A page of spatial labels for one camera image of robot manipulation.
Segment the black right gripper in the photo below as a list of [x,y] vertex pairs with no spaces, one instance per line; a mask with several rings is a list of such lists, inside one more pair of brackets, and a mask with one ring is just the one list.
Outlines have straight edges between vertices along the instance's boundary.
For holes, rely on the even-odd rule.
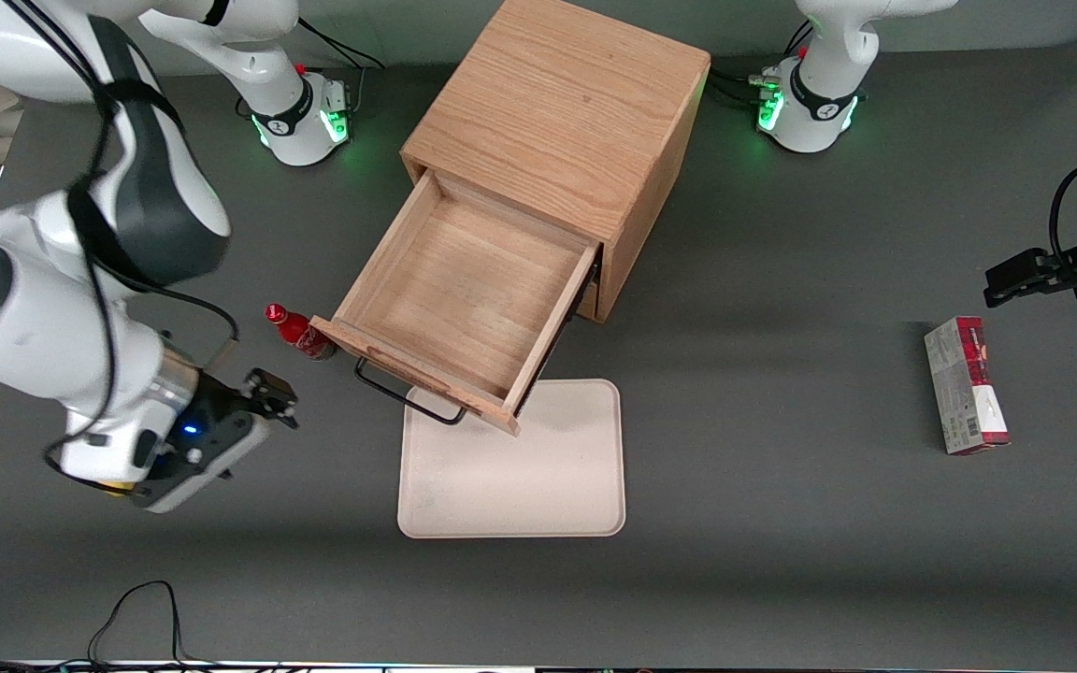
[[295,417],[298,396],[285,379],[252,369],[244,376],[244,393],[209,376],[198,379],[193,399],[164,437],[151,479],[180,482],[210,478],[230,468],[239,457],[265,440],[265,419],[252,412],[251,399],[266,406],[268,419],[290,429],[300,427]]

